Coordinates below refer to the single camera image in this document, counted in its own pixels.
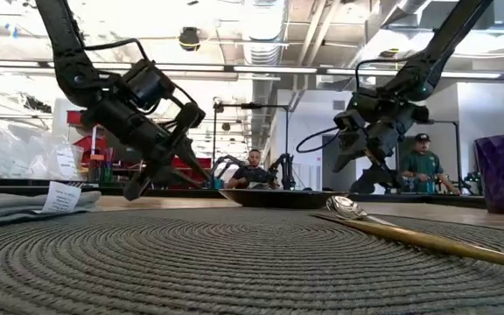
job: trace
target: spoon handle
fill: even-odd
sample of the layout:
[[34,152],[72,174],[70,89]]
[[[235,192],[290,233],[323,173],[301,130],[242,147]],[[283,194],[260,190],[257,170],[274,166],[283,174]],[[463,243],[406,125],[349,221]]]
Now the spoon handle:
[[311,214],[319,219],[333,221],[365,233],[379,236],[391,241],[415,245],[422,249],[431,249],[455,256],[468,257],[484,262],[496,263],[504,266],[504,253],[473,246],[461,241],[454,241],[446,237],[408,230],[402,227],[391,227],[382,224],[368,223],[359,220],[342,220],[322,214]]

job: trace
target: ceiling light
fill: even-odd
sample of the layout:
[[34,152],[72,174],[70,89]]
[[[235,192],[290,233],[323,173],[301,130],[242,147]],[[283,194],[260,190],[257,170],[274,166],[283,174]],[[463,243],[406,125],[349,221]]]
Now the ceiling light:
[[0,60],[0,67],[40,67],[36,61]]
[[315,74],[317,68],[291,67],[291,66],[234,66],[238,73],[260,73],[260,74]]
[[441,75],[442,78],[460,78],[460,79],[499,79],[500,73],[469,73],[469,72],[448,72]]
[[355,70],[353,69],[327,69],[327,74],[334,75],[355,75]]
[[224,66],[208,66],[208,65],[171,65],[171,64],[156,64],[157,68],[163,71],[210,71],[223,72]]

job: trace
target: hand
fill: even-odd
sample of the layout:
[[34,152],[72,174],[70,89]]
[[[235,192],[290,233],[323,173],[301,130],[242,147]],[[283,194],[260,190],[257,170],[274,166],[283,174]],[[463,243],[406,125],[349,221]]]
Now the hand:
[[429,176],[425,175],[425,174],[417,174],[417,178],[423,182],[425,181],[429,181]]

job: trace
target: paper tag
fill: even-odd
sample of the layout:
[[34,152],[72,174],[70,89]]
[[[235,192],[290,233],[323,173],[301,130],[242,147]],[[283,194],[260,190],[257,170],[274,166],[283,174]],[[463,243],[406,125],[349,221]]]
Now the paper tag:
[[32,170],[29,165],[21,160],[13,160],[13,165],[10,167],[9,175],[12,179],[21,179],[30,177]]
[[71,213],[81,196],[81,189],[58,182],[50,182],[48,197],[39,214],[68,214]]
[[74,151],[70,146],[58,149],[56,151],[58,156],[58,165],[61,175],[68,178],[77,177],[77,164],[75,163]]

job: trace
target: gray napkin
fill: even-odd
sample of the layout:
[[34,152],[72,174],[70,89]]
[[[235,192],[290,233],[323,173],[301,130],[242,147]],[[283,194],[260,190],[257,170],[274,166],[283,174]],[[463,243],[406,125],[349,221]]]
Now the gray napkin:
[[77,205],[71,213],[36,213],[42,210],[47,195],[25,197],[0,193],[0,225],[14,221],[28,221],[57,215],[95,211],[97,210],[96,201],[100,197],[100,192],[82,192]]

